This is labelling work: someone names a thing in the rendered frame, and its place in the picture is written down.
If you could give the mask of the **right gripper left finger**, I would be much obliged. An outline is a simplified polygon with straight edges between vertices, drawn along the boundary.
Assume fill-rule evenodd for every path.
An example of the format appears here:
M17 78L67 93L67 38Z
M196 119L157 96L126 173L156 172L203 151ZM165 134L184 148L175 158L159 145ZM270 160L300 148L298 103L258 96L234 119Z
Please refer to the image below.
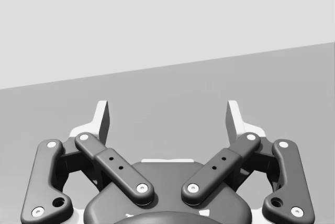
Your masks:
M154 200L154 187L114 149L105 146L110 125L108 102L97 103L91 122L71 130L66 142L42 141L36 150L20 220L22 223L114 223L109 206L91 201L76 210L63 188L69 174L82 171L100 195L117 188L136 206Z

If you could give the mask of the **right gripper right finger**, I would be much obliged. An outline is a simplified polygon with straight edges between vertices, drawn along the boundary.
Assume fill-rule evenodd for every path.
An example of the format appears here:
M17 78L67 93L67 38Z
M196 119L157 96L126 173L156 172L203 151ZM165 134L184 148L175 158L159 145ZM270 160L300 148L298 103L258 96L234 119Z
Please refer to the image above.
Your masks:
M237 190L254 172L266 174L272 193L266 196L263 217L273 224L314 224L304 168L295 142L270 142L262 128L243 121L238 103L227 102L226 129L230 146L221 149L182 186L181 199L200 205L222 183Z

